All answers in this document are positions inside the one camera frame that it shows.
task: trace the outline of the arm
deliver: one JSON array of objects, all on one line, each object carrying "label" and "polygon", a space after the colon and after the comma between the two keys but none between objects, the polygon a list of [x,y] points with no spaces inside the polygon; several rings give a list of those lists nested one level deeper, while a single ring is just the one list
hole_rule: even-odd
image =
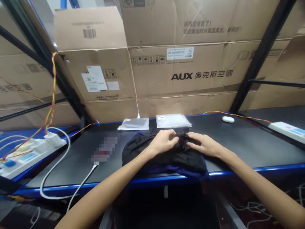
[{"label": "arm", "polygon": [[187,143],[189,147],[224,161],[285,228],[305,228],[305,209],[290,196],[254,171],[235,153],[223,147],[209,136],[192,132],[188,133],[188,135],[201,142],[201,146],[189,142]]},{"label": "arm", "polygon": [[87,228],[126,187],[143,165],[159,153],[174,147],[179,138],[170,140],[174,130],[161,130],[150,145],[135,159],[117,170],[81,198],[61,219],[55,229]]}]

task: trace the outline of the barcode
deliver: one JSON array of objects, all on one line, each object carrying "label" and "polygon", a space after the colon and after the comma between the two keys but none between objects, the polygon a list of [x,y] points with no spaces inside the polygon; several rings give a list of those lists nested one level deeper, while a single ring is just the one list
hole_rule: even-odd
[{"label": "barcode", "polygon": [[87,38],[87,39],[96,38],[95,29],[87,29],[87,30],[83,30],[83,32],[84,32],[84,38]]}]

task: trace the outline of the white plug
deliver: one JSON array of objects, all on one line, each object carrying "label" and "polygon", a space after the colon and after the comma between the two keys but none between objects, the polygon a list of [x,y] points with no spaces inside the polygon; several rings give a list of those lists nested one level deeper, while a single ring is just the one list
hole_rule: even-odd
[{"label": "white plug", "polygon": [[45,139],[36,139],[30,148],[37,153],[44,153],[51,148],[51,145]]},{"label": "white plug", "polygon": [[44,139],[52,146],[60,146],[65,142],[62,140],[57,134],[48,132],[47,135],[44,136]]}]

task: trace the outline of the red and yellow wire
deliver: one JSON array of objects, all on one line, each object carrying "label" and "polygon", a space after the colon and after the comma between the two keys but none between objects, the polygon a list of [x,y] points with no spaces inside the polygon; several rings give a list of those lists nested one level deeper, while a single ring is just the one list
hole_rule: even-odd
[{"label": "red and yellow wire", "polygon": [[86,129],[88,126],[91,126],[91,125],[94,125],[94,124],[95,124],[95,123],[91,123],[91,124],[85,126],[85,127],[82,128],[80,131],[76,132],[75,134],[73,134],[73,135],[71,135],[71,136],[69,136],[69,137],[73,137],[74,135],[77,135],[79,132],[83,131],[83,130]]},{"label": "red and yellow wire", "polygon": [[48,122],[49,120],[49,116],[51,114],[51,120],[49,122],[49,124],[46,126],[46,130],[47,128],[52,124],[52,121],[53,121],[53,115],[54,115],[54,104],[55,104],[55,93],[56,93],[56,67],[55,67],[55,55],[58,54],[57,52],[53,53],[52,54],[52,62],[53,62],[53,76],[54,76],[54,80],[53,80],[53,94],[52,94],[52,105],[51,105],[51,108],[47,114],[47,117],[45,118],[43,124],[41,125],[41,127],[31,136],[29,137],[28,139],[26,139],[24,142],[22,142],[19,146],[17,146],[16,148],[12,149],[10,152],[8,152],[7,154],[5,154],[3,156],[3,158],[0,159],[0,161],[5,161],[6,157],[11,154],[12,152],[16,151],[17,149],[19,149],[20,146],[22,146],[23,144],[27,143],[30,139],[32,139],[33,137],[36,136],[36,134],[38,134],[43,128],[44,126],[46,125],[46,123]]},{"label": "red and yellow wire", "polygon": [[38,99],[39,101],[41,101],[41,102],[43,102],[43,103],[44,103],[44,101],[43,101],[41,98],[39,98],[39,97],[37,97],[37,96],[35,96],[35,95],[31,94],[30,92],[27,92],[27,91],[25,91],[25,90],[22,90],[22,89],[18,88],[17,86],[15,86],[15,85],[13,85],[13,84],[9,83],[8,81],[6,81],[5,79],[3,79],[2,77],[0,77],[0,79],[2,79],[2,80],[5,82],[5,83],[7,83],[8,85],[10,85],[11,87],[16,88],[18,91],[21,91],[21,92],[24,92],[24,93],[30,94],[31,96],[35,97],[36,99]]},{"label": "red and yellow wire", "polygon": [[249,118],[249,119],[255,119],[255,120],[260,120],[260,121],[265,121],[265,122],[271,123],[270,121],[264,120],[264,119],[246,117],[246,116],[241,116],[241,115],[237,115],[237,114],[229,114],[229,113],[225,113],[225,112],[222,112],[222,111],[208,111],[208,112],[204,113],[204,115],[207,114],[207,113],[216,113],[216,112],[217,112],[217,113],[223,113],[223,114],[226,114],[226,115],[233,115],[233,116],[237,116],[237,117],[241,117],[241,118]]}]

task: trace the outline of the barcode label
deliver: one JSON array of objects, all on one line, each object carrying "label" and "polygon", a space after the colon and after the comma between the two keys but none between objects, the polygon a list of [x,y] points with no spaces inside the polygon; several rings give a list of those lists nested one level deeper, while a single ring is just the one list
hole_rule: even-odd
[{"label": "barcode label", "polygon": [[185,48],[169,48],[167,49],[167,59],[192,59],[194,54],[194,47]]},{"label": "barcode label", "polygon": [[95,29],[86,29],[86,30],[83,30],[83,32],[84,32],[84,38],[87,38],[87,39],[96,38]]}]

